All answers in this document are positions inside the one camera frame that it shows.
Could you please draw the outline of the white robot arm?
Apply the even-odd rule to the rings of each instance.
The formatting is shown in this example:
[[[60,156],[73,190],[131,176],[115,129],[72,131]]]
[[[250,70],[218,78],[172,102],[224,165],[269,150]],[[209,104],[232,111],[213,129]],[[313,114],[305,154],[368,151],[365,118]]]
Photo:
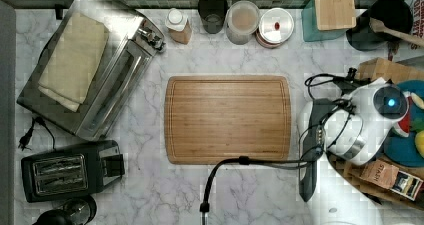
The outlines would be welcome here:
[[[336,99],[314,99],[297,117],[299,194],[313,225],[383,225],[379,209],[331,165],[334,155],[361,166],[376,158],[392,127],[407,114],[408,100],[379,78]]]

